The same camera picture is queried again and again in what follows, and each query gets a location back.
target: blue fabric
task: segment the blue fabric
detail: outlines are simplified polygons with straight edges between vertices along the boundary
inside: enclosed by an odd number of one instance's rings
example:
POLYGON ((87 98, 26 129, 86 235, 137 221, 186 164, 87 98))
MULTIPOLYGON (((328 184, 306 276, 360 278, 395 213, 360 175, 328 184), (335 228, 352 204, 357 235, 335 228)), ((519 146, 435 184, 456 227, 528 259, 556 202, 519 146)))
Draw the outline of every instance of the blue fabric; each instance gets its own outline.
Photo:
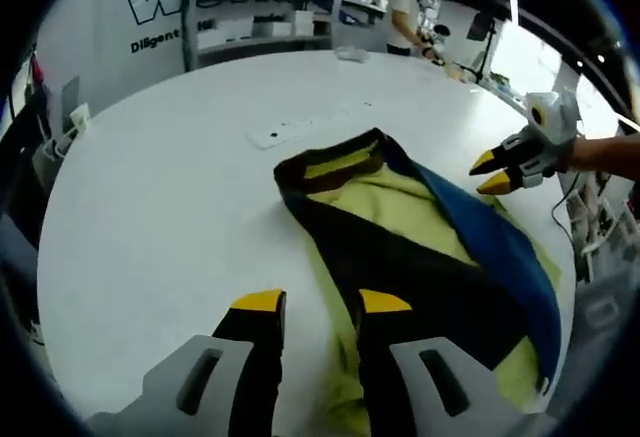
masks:
POLYGON ((560 310, 531 242, 488 205, 420 164, 413 164, 471 258, 525 309, 540 377, 551 383, 560 357, 560 310))

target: white shirt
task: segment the white shirt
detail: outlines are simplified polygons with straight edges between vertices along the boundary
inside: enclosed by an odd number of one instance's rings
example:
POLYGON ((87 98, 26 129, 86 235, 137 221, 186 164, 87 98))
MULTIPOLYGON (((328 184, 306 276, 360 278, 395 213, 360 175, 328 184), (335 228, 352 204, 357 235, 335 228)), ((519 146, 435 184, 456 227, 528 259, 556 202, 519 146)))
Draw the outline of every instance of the white shirt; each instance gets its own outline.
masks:
POLYGON ((410 49, 413 44, 409 42, 398 29, 395 28, 391 21, 391 15, 394 10, 399 10, 407 14, 407 23, 412 32, 418 30, 418 18, 420 14, 420 6, 417 0, 389 0, 387 12, 384 16, 384 29, 387 35, 387 44, 402 49, 410 49))

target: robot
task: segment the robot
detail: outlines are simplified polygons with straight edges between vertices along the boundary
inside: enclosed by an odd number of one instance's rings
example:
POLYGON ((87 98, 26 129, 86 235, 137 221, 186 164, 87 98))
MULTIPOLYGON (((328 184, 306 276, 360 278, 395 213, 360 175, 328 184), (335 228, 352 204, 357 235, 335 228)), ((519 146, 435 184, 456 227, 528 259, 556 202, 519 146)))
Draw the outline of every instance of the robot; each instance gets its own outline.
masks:
POLYGON ((469 171, 479 175, 504 168, 478 187, 480 194, 504 195, 540 185, 573 148, 580 120, 575 95, 530 93, 525 100, 527 125, 483 153, 469 171))

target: table surface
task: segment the table surface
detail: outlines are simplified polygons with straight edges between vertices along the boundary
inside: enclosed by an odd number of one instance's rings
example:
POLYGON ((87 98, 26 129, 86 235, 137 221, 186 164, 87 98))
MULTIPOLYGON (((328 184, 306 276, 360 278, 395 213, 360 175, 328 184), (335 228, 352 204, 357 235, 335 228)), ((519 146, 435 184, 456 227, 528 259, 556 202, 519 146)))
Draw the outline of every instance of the table surface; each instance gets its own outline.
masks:
MULTIPOLYGON (((469 167, 524 123, 427 61, 372 54, 358 64, 330 51, 212 66, 105 110, 60 170, 40 242, 42 332, 63 394, 82 417, 119 411, 151 367, 191 336, 211 334, 234 299, 280 287, 287 325, 273 431, 305 431, 321 404, 313 389, 323 382, 330 320, 273 167, 378 127, 474 192, 483 177, 469 177, 469 167), (283 120, 334 115, 338 124, 267 150, 247 138, 283 120)), ((547 179, 501 200, 563 271, 564 362, 575 271, 550 215, 561 197, 557 179, 547 179)), ((564 207, 558 216, 568 226, 564 207)))

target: garment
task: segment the garment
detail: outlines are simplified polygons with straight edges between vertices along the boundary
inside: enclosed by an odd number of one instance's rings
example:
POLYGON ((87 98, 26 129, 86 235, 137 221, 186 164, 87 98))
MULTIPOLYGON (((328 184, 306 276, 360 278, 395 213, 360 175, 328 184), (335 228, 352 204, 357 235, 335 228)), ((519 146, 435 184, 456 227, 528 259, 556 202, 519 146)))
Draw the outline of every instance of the garment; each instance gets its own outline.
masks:
POLYGON ((447 337, 492 369, 515 405, 542 378, 552 381, 560 273, 497 200, 489 206, 466 194, 378 129, 288 159, 274 177, 306 231, 334 323, 334 418, 365 427, 355 348, 362 288, 407 302, 427 337, 447 337))
POLYGON ((396 47, 395 45, 387 44, 387 53, 409 57, 411 55, 411 49, 402 49, 400 47, 396 47))
POLYGON ((420 14, 420 6, 418 0, 389 0, 387 12, 383 19, 383 26, 387 35, 387 43, 402 49, 410 49, 412 43, 409 42, 393 25, 391 20, 394 10, 399 10, 407 14, 407 22, 412 32, 418 30, 418 17, 420 14))

